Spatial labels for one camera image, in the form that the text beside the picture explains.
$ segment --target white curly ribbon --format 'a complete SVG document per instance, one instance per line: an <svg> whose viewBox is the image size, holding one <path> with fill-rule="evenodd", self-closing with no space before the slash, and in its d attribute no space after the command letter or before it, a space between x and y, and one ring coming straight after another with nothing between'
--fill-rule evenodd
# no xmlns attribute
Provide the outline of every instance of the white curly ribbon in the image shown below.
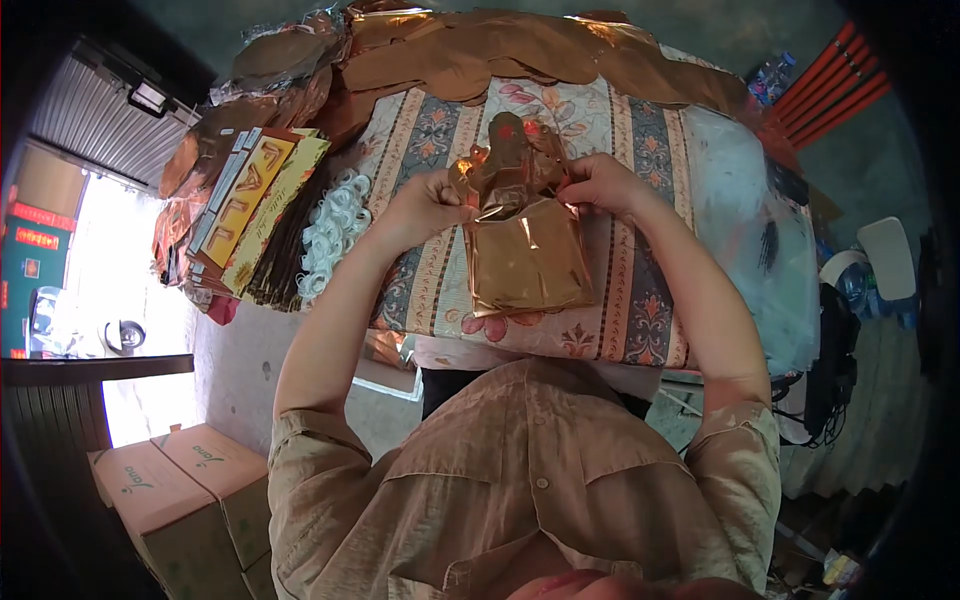
<svg viewBox="0 0 960 600"><path fill-rule="evenodd" d="M346 169L310 213L310 227L303 230L306 254L300 259L306 273L297 276L297 290L305 300L324 290L333 268L370 226L371 214L363 207L370 188L369 177Z"/></svg>

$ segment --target striped tablecloth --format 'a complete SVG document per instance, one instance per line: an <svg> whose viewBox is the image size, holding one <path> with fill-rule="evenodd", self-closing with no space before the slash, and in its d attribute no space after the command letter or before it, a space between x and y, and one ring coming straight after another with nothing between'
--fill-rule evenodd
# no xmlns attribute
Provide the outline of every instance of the striped tablecloth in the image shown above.
<svg viewBox="0 0 960 600"><path fill-rule="evenodd" d="M355 146L328 165L356 168L373 181L374 220L416 173L445 169L504 110L537 114L560 133L569 156L608 152L650 182L693 227L684 113L590 85L544 87L494 78L479 107L419 89L380 100ZM455 228L404 254L389 272L372 327L464 339L544 356L682 369L692 357L673 300L643 236L609 214L583 216L595 304L509 317L472 317L463 232Z"/></svg>

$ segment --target red poles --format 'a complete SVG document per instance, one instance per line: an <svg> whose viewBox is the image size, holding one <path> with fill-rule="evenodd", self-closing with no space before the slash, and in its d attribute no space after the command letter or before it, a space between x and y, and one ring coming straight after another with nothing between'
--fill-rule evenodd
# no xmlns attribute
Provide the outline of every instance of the red poles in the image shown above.
<svg viewBox="0 0 960 600"><path fill-rule="evenodd" d="M774 104L796 150L866 108L890 89L863 36L848 21Z"/></svg>

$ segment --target red sign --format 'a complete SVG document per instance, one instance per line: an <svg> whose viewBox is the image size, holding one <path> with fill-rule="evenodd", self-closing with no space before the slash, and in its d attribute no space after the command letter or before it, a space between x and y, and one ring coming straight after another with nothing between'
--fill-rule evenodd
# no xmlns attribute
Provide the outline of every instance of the red sign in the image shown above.
<svg viewBox="0 0 960 600"><path fill-rule="evenodd" d="M12 203L10 207L10 214L14 217L20 217L21 219L30 221L32 223L49 225L52 228L66 229L67 231L77 230L77 222L73 219L50 212L49 210L36 208L35 206L28 206L22 203Z"/></svg>
<svg viewBox="0 0 960 600"><path fill-rule="evenodd" d="M32 229L16 228L15 238L17 242L30 244L47 250L56 250L60 247L60 239L56 235L49 233L40 233Z"/></svg>

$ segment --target person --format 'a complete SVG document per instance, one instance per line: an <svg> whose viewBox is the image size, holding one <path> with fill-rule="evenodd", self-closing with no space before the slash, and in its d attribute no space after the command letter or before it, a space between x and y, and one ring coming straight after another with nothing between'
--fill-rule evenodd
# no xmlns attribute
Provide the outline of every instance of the person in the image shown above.
<svg viewBox="0 0 960 600"><path fill-rule="evenodd" d="M568 204L646 237L704 378L681 458L586 362L476 377L375 464L344 404L384 275L475 217L417 175L337 267L276 388L269 500L281 598L758 598L780 508L779 438L756 327L652 187L608 155L571 163Z"/></svg>

